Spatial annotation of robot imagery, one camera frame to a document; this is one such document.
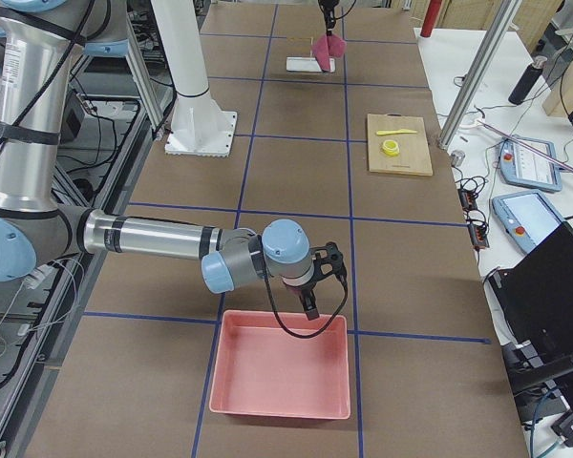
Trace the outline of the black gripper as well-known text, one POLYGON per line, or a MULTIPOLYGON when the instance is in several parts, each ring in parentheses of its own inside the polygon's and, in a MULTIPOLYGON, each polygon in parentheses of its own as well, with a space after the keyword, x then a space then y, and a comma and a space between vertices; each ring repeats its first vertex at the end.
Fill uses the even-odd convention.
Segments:
POLYGON ((319 0, 319 7, 324 12, 326 35, 332 35, 335 27, 334 9, 338 6, 338 0, 319 0))
POLYGON ((286 278, 282 277, 282 281, 286 289, 291 293, 299 296, 299 301, 304 309, 304 312, 309 321, 319 318, 319 312, 316 305, 316 298, 314 294, 314 287, 316 280, 313 277, 298 277, 286 278))

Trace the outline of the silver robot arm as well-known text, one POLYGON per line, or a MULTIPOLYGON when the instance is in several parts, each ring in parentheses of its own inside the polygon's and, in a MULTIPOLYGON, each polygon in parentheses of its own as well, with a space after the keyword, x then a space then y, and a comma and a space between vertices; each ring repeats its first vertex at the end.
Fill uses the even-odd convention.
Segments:
POLYGON ((82 54, 125 56, 132 47, 122 1, 2 1, 6 43, 0 94, 0 281, 82 252, 198 259, 209 290, 279 277, 309 319, 320 257, 301 226, 277 220, 262 234, 168 220, 113 216, 60 205, 53 170, 72 62, 82 54))

